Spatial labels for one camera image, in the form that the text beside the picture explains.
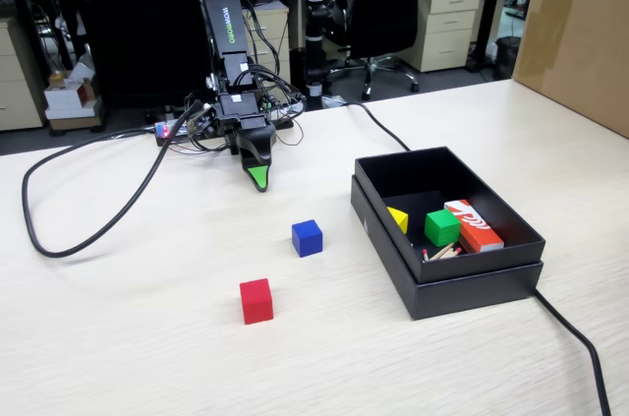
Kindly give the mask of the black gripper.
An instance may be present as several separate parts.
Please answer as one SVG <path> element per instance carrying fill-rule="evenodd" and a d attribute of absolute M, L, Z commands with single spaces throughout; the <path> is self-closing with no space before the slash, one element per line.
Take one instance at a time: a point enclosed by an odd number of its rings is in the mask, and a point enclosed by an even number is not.
<path fill-rule="evenodd" d="M 243 171 L 258 192 L 266 192 L 271 150 L 276 142 L 275 126 L 259 112 L 252 92 L 221 94 L 215 111 L 218 135 L 233 139 L 241 156 Z"/>

